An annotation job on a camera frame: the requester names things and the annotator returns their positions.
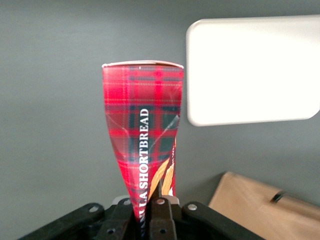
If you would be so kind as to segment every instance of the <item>red tartan box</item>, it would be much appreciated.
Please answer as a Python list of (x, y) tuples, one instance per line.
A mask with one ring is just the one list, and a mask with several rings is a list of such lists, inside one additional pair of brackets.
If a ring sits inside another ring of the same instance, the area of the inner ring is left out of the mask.
[(105, 116), (111, 143), (137, 221), (160, 183), (175, 195), (176, 135), (184, 68), (166, 61), (102, 66)]

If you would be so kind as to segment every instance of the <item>white panel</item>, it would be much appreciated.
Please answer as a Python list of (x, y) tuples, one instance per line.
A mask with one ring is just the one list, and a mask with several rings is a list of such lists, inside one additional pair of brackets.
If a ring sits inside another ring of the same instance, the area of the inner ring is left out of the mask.
[(320, 15), (203, 19), (186, 44), (195, 126), (301, 120), (320, 109)]

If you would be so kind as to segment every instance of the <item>brown cardboard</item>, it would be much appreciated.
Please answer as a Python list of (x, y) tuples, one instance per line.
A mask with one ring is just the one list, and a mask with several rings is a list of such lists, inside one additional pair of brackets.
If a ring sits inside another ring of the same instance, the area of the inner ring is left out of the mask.
[(267, 240), (319, 240), (320, 208), (291, 197), (271, 202), (280, 190), (227, 172), (209, 207)]

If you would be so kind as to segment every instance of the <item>black plastic mount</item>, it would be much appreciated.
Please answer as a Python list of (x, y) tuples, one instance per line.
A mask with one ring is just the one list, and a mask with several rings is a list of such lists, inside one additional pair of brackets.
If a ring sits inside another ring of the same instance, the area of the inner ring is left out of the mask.
[[(143, 240), (262, 240), (263, 238), (192, 201), (182, 208), (164, 197), (147, 206), (147, 234)], [(140, 240), (129, 198), (107, 210), (89, 203), (19, 240)]]

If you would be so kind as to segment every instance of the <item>tartan pattern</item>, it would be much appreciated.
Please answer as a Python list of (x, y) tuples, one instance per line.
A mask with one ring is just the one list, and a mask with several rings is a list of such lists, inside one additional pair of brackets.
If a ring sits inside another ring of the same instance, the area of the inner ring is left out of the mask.
[(148, 115), (148, 187), (172, 155), (183, 89), (183, 68), (170, 65), (113, 65), (102, 69), (105, 116), (123, 180), (139, 218), (140, 110)]

